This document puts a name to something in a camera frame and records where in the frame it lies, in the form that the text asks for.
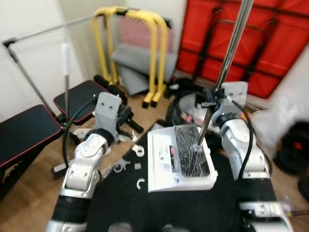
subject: red trim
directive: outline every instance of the red trim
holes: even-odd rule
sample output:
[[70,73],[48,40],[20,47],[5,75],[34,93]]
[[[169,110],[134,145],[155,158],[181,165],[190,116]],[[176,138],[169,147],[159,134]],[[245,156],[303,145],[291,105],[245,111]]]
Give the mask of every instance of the red trim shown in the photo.
[[300,142],[294,142],[293,146],[297,150],[303,150],[304,149]]
[[2,163],[2,164],[0,165],[0,167],[6,165],[7,163],[9,163],[9,162],[11,162],[11,161],[13,161],[13,160],[16,159],[17,157],[20,157],[21,155],[25,154],[26,152],[30,151],[31,149],[35,148],[36,146],[40,145],[40,144],[43,143],[44,141],[46,141],[46,140],[52,138],[53,136],[55,136],[56,134],[58,134],[58,133],[60,133],[60,132],[62,131],[61,125],[56,121],[56,119],[52,116],[52,114],[47,110],[47,108],[46,108],[44,105],[42,105],[42,104],[40,104],[40,105],[35,105],[35,106],[33,106],[33,107],[29,108],[29,109],[32,109],[32,108],[34,108],[34,107],[39,107],[39,106],[43,106],[44,109],[47,111],[47,113],[50,115],[50,117],[55,121],[55,123],[59,125],[59,130],[58,130],[58,132],[56,132],[55,134],[53,134],[53,135],[49,136],[48,138],[42,140],[41,142],[37,143],[36,145],[33,145],[32,147],[28,148],[26,151],[24,151],[24,152],[22,152],[22,153],[20,153],[20,154],[18,154],[18,155],[16,155],[16,156],[14,156],[13,158],[9,159],[8,161],[5,161],[4,163]]
[[96,85],[98,85],[99,87],[101,87],[102,89],[104,89],[106,92],[110,93],[106,88],[104,88],[102,85],[100,85],[99,83],[95,82],[95,80],[92,80]]
[[[85,82],[87,82],[87,81],[84,81],[84,82],[80,83],[79,85],[77,85],[77,86],[75,86],[75,87],[73,87],[73,88],[71,88],[71,89],[74,89],[74,88],[76,88],[76,87],[82,85],[82,84],[85,83]],[[99,84],[98,84],[97,82],[95,82],[94,80],[92,80],[92,82],[94,82],[96,85],[98,85],[98,86],[101,87],[103,90],[105,90],[106,92],[109,93],[109,91],[108,91],[107,89],[105,89],[103,86],[99,85]],[[55,105],[57,106],[57,108],[65,115],[66,112],[55,102],[55,98],[54,98],[54,100],[53,100],[53,101],[54,101],[54,104],[55,104]],[[79,122],[85,120],[85,118],[89,117],[89,116],[92,114],[92,112],[93,112],[93,111],[91,111],[89,114],[87,114],[85,117],[81,118],[80,120],[76,120],[76,121],[74,121],[74,122],[79,123]]]

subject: black mat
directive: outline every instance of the black mat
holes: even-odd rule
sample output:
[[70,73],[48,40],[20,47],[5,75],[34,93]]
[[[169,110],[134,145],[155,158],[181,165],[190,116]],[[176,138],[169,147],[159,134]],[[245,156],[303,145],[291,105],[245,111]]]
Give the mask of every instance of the black mat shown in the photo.
[[[137,144],[145,149],[138,158],[131,150],[125,159],[131,161],[120,174],[111,172],[97,187],[88,213],[87,231],[106,232],[115,222],[128,222],[134,232],[158,232],[167,223],[192,232],[230,232],[238,227],[236,191],[228,159],[218,152],[211,157],[218,178],[209,191],[174,191],[148,193],[147,133]],[[142,169],[134,170],[140,162]],[[145,178],[141,190],[136,182]]]
[[[69,90],[69,118],[71,118],[85,102],[92,98],[94,94],[99,94],[101,92],[107,92],[107,90],[91,80],[85,81],[80,85],[71,88]],[[64,93],[55,97],[54,103],[56,104],[58,109],[63,114],[65,114]],[[91,104],[84,110],[82,110],[74,121],[74,124],[82,125],[83,123],[85,123],[89,118],[92,117],[92,112],[94,111],[95,107],[96,104]]]
[[61,126],[45,106],[36,105],[0,123],[0,168],[11,166],[36,146],[61,134]]

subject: yellow metal frame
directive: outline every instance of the yellow metal frame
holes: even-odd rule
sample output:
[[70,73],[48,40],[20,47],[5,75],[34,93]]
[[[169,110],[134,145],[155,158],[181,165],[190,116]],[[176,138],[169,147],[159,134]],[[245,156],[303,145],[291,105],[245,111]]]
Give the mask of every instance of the yellow metal frame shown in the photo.
[[[163,82],[165,74],[165,59],[166,59],[166,47],[167,47],[167,35],[168,35],[167,25],[161,16],[159,16],[156,13],[148,11],[131,10],[125,7],[101,7],[95,11],[95,17],[93,20],[93,29],[98,48],[100,64],[103,72],[103,77],[114,85],[118,83],[118,73],[116,63],[111,59],[113,53],[113,42],[112,42],[111,28],[108,23],[109,17],[114,14],[141,20],[145,22],[145,24],[150,29],[151,57],[150,57],[150,70],[149,70],[149,92],[143,101],[143,107],[147,108],[149,103],[151,103],[151,106],[156,107],[158,101],[160,100],[166,89],[166,86],[164,85]],[[103,49],[103,39],[101,37],[98,24],[99,16],[103,16],[103,22],[107,32],[108,54],[111,62],[112,78],[108,76],[106,58],[104,56],[104,49]],[[156,88],[155,72],[156,72],[157,25],[161,28],[161,48],[160,48],[158,87]]]

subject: cable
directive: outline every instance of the cable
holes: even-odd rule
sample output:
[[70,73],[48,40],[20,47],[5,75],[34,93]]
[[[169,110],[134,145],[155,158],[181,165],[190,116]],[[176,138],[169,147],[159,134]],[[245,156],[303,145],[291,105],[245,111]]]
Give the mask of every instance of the cable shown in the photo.
[[271,176],[271,175],[272,175],[272,170],[273,170],[272,162],[270,161],[268,155],[266,155],[265,151],[261,148],[261,146],[259,146],[258,144],[257,144],[257,146],[258,146],[258,148],[262,151],[262,153],[263,153],[263,155],[264,155],[264,157],[265,157],[265,159],[266,159],[266,161],[267,161],[267,164],[268,164],[268,167],[269,167],[269,175]]
[[81,113],[81,111],[84,110],[91,103],[96,102],[97,100],[98,100],[98,97],[96,95],[94,95],[94,97],[92,99],[85,102],[75,112],[75,114],[72,116],[71,120],[66,125],[66,128],[65,128],[64,133],[63,133],[63,138],[62,138],[62,157],[63,157],[64,163],[66,165],[66,168],[69,168],[69,162],[68,162],[68,158],[67,158],[67,156],[68,156],[67,137],[68,137],[68,134],[69,134],[69,131],[70,131],[70,127],[71,127],[72,123],[74,122],[74,120],[77,118],[77,116]]
[[238,180],[240,180],[240,179],[242,179],[243,172],[245,170],[245,167],[247,165],[249,156],[250,156],[251,151],[252,151],[252,146],[253,146],[253,125],[252,125],[252,121],[251,121],[247,111],[241,105],[239,105],[236,101],[232,100],[232,102],[245,115],[245,117],[246,117],[246,119],[248,121],[248,128],[249,128],[249,146],[248,146],[247,154],[245,156],[245,159],[243,160],[243,163],[242,163],[240,171],[239,171]]

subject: white plastic clip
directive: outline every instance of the white plastic clip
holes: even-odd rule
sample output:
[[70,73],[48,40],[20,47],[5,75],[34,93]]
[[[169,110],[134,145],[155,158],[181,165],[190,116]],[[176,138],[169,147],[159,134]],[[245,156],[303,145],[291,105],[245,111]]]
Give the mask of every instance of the white plastic clip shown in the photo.
[[136,187],[137,187],[138,190],[140,190],[140,182],[145,182],[145,179],[140,178],[140,179],[137,180]]
[[132,151],[135,151],[138,157],[143,157],[145,155],[144,147],[138,146],[136,144],[132,147]]

